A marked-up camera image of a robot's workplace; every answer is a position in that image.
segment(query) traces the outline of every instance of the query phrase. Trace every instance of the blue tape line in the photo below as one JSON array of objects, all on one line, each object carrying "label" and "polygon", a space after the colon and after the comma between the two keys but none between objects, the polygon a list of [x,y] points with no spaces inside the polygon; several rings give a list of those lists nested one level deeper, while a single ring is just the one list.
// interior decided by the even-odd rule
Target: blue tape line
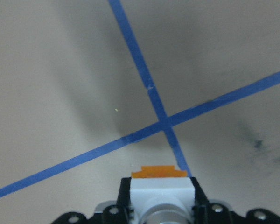
[{"label": "blue tape line", "polygon": [[[176,126],[179,125],[185,121],[191,120],[201,114],[204,114],[206,112],[209,112],[211,110],[214,110],[218,107],[224,106],[226,104],[232,103],[234,101],[237,101],[239,99],[245,98],[247,96],[250,96],[254,93],[258,93],[262,90],[268,89],[270,87],[273,87],[275,85],[280,84],[280,72],[273,74],[269,77],[266,77],[264,79],[261,79],[251,85],[245,86],[243,88],[240,88],[238,90],[232,91],[230,93],[227,93],[223,96],[220,96],[216,99],[214,99],[211,102],[199,105],[194,108],[187,109],[185,111],[182,111],[180,113],[177,113],[171,117],[168,118],[168,120],[171,122],[171,125]],[[7,185],[0,189],[0,198],[4,197],[8,194],[11,194],[13,192],[16,192],[20,189],[23,189],[25,187],[28,187],[34,183],[40,182],[44,179],[47,179],[51,176],[57,175],[63,171],[66,171],[68,169],[71,169],[75,166],[78,166],[82,163],[85,163],[87,161],[93,160],[95,158],[98,158],[104,154],[107,154],[111,151],[114,151],[116,149],[119,149],[121,147],[127,146],[131,143],[138,142],[144,138],[147,138],[153,134],[156,134],[163,130],[163,125],[160,122],[154,123],[146,128],[143,128],[135,133],[132,133],[130,135],[127,135],[126,137],[120,138],[118,140],[115,140],[113,142],[107,143],[101,147],[98,147],[96,149],[93,149],[87,153],[81,154],[75,158],[72,158],[70,160],[67,160],[65,162],[62,162],[56,166],[53,166],[51,168],[48,168],[44,171],[41,171],[37,174],[34,174],[32,176],[26,177],[20,181],[17,181],[15,183],[12,183],[10,185]],[[177,150],[174,151],[176,157],[180,157],[179,154],[182,152],[179,150],[178,142],[174,138],[168,139],[170,145],[172,148],[175,148]],[[186,170],[183,164],[180,163],[179,166],[182,167],[182,169]]]},{"label": "blue tape line", "polygon": [[185,121],[198,117],[199,115],[202,115],[204,113],[217,109],[221,106],[230,104],[239,99],[248,97],[250,95],[253,95],[255,93],[258,93],[260,91],[263,91],[265,89],[268,89],[268,88],[273,87],[278,84],[280,84],[280,72],[275,73],[266,78],[263,78],[255,83],[247,85],[243,88],[240,88],[240,89],[237,89],[230,93],[227,93],[225,95],[222,95],[210,102],[207,102],[207,103],[201,104],[199,106],[192,107],[192,108],[189,108],[182,112],[179,112],[179,113],[169,117],[168,119],[172,126],[176,126]]},{"label": "blue tape line", "polygon": [[174,131],[170,127],[168,129],[165,129],[164,132],[167,136],[167,139],[168,139],[168,142],[169,142],[171,148],[173,149],[173,153],[176,158],[177,165],[179,166],[179,168],[181,170],[186,170],[188,172],[188,176],[191,177],[192,173],[188,167],[187,161],[183,155],[182,149],[179,145],[179,142],[177,140],[177,137],[176,137]]},{"label": "blue tape line", "polygon": [[137,70],[140,74],[142,82],[147,89],[149,98],[153,104],[154,110],[160,121],[167,118],[166,112],[163,107],[163,103],[159,96],[159,93],[155,87],[154,81],[151,77],[149,69],[144,60],[143,54],[140,50],[140,47],[137,43],[136,37],[132,31],[132,28],[129,24],[129,21],[126,17],[126,13],[119,0],[109,0],[110,6],[113,10],[114,16],[118,22],[119,28],[122,32],[122,35],[126,41],[126,44],[129,48],[129,51],[132,55],[134,63],[137,67]]},{"label": "blue tape line", "polygon": [[109,0],[109,3],[111,5],[115,18],[118,22],[120,30],[123,34],[123,37],[126,41],[126,44],[130,50],[134,63],[136,64],[136,67],[141,76],[142,82],[147,89],[147,93],[148,93],[150,101],[154,107],[154,111],[157,114],[159,121],[163,125],[163,130],[164,130],[167,140],[174,152],[175,158],[177,160],[177,164],[179,165],[180,169],[187,170],[188,174],[191,175],[190,169],[183,156],[181,147],[178,143],[174,130],[170,126],[170,123],[168,122],[168,116],[165,112],[160,95],[155,87],[154,81],[153,81],[152,76],[149,72],[149,69],[146,65],[143,54],[137,43],[137,40],[132,31],[132,28],[129,24],[126,13],[119,0]]},{"label": "blue tape line", "polygon": [[4,197],[8,194],[11,194],[13,192],[16,192],[18,190],[21,190],[25,187],[28,187],[32,184],[38,183],[42,180],[45,180],[49,177],[55,176],[59,173],[62,173],[68,169],[71,169],[75,166],[81,165],[85,162],[94,160],[102,155],[105,155],[107,153],[110,153],[114,150],[117,150],[119,148],[122,148],[124,146],[127,146],[131,143],[140,141],[144,138],[147,138],[153,134],[156,134],[160,132],[161,125],[160,123],[152,124],[146,128],[143,128],[133,134],[130,134],[128,136],[122,137],[120,139],[117,139],[115,141],[109,142],[103,146],[100,146],[98,148],[95,148],[91,151],[88,151],[86,153],[83,153],[81,155],[78,155],[72,159],[69,159],[67,161],[64,161],[62,163],[59,163],[55,166],[52,166],[48,169],[45,169],[39,173],[33,174],[31,176],[28,176],[22,180],[19,180],[17,182],[14,182],[12,184],[9,184],[3,188],[0,189],[0,198]]}]

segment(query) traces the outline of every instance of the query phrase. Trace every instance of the orange cap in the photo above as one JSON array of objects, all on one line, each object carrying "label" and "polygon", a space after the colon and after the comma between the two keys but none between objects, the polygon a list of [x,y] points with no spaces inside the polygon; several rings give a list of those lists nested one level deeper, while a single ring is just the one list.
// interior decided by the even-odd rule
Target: orange cap
[{"label": "orange cap", "polygon": [[132,173],[132,178],[187,177],[186,171],[175,170],[174,166],[142,166],[141,171]]}]

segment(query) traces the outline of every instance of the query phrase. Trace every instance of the metal cylinder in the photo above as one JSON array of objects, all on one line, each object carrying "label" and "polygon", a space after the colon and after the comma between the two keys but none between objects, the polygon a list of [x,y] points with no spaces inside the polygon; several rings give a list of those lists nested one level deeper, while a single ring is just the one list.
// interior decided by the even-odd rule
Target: metal cylinder
[{"label": "metal cylinder", "polygon": [[139,224],[189,224],[187,214],[172,204],[160,204],[149,209]]}]

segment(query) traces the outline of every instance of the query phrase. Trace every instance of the screw hole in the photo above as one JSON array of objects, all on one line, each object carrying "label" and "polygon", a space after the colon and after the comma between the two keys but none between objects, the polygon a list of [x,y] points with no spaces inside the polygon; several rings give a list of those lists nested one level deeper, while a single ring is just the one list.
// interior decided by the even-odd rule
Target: screw hole
[{"label": "screw hole", "polygon": [[76,222],[78,222],[79,221],[79,217],[78,216],[72,216],[72,217],[70,217],[69,218],[69,223],[76,223]]},{"label": "screw hole", "polygon": [[130,219],[134,219],[135,218],[135,212],[134,210],[130,210]]},{"label": "screw hole", "polygon": [[211,208],[212,208],[215,212],[222,212],[222,211],[223,211],[222,206],[219,205],[219,204],[214,204]]},{"label": "screw hole", "polygon": [[109,209],[109,212],[112,214],[112,215],[115,215],[119,212],[118,208],[116,207],[112,207]]},{"label": "screw hole", "polygon": [[256,211],[254,216],[260,220],[266,220],[266,215],[262,211]]}]

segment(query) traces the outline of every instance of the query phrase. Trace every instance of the white floor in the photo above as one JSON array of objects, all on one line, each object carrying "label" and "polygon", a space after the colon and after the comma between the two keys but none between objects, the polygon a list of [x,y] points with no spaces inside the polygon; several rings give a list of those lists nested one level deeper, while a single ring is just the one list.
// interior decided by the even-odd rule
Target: white floor
[{"label": "white floor", "polygon": [[[122,1],[168,115],[280,71],[280,1]],[[0,188],[157,122],[107,1],[0,0]],[[280,215],[280,84],[176,126],[209,198]],[[50,223],[117,197],[158,133],[0,198],[0,223]]]}]

